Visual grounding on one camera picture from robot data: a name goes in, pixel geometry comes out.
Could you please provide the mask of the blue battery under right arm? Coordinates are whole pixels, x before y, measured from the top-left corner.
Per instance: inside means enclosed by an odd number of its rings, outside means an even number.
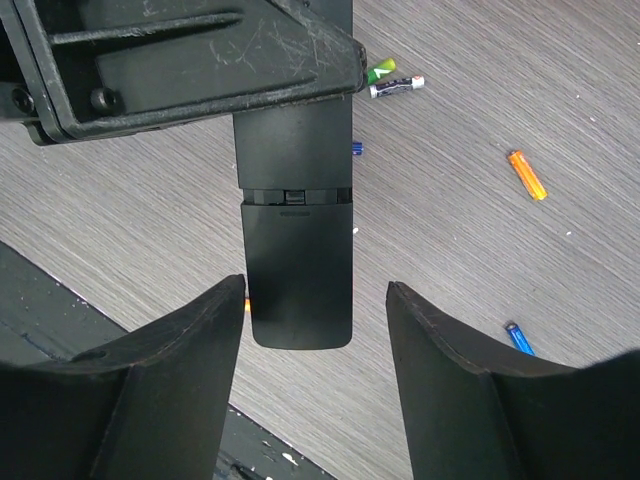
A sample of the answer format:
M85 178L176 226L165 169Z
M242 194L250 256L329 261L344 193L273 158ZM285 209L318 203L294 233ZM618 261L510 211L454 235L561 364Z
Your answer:
M510 321L504 326L504 329L517 350L531 356L535 355L534 350L532 349L518 324Z

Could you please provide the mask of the black battery cover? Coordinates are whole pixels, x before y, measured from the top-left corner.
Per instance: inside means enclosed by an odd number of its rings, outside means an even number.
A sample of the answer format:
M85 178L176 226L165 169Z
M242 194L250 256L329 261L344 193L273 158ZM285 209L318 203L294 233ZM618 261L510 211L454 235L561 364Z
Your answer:
M255 341L326 350L353 332L353 206L241 206Z

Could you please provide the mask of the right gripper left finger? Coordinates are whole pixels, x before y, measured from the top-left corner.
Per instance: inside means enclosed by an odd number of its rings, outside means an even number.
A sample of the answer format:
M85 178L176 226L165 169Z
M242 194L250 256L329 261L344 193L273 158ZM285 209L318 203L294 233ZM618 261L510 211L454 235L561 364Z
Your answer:
M245 281L73 359L1 367L5 479L210 479L244 319Z

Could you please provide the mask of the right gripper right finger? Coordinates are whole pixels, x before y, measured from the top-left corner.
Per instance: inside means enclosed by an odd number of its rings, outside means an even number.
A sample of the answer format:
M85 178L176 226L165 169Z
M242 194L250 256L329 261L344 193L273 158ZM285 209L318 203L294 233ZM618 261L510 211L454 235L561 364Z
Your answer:
M386 294L417 479L635 479L639 354L572 368L509 347L401 282Z

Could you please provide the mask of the black remote control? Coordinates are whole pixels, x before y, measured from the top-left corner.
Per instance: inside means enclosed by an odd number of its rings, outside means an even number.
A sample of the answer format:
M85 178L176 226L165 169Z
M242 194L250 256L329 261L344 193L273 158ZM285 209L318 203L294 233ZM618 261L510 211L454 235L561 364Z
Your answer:
M224 53L264 79L275 107L233 117L245 209L352 202L352 95L366 54L350 1L262 1Z

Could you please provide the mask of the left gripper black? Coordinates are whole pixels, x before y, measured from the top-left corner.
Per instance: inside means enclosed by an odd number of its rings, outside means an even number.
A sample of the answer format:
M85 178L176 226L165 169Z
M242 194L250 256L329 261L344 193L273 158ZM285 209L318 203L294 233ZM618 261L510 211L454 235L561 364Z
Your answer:
M305 1L5 1L19 119L39 145L362 90L364 46Z

